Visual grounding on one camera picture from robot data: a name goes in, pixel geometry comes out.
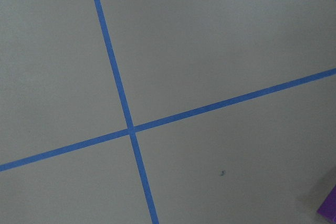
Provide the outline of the purple curved block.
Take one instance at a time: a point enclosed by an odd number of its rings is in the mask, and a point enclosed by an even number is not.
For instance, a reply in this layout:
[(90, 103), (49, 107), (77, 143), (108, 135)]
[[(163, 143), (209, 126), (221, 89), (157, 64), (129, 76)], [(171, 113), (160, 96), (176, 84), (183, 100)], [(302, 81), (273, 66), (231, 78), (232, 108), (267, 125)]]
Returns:
[(321, 206), (318, 208), (317, 213), (324, 217), (330, 223), (335, 223), (335, 216), (336, 216), (336, 188), (333, 187), (332, 190), (329, 192)]

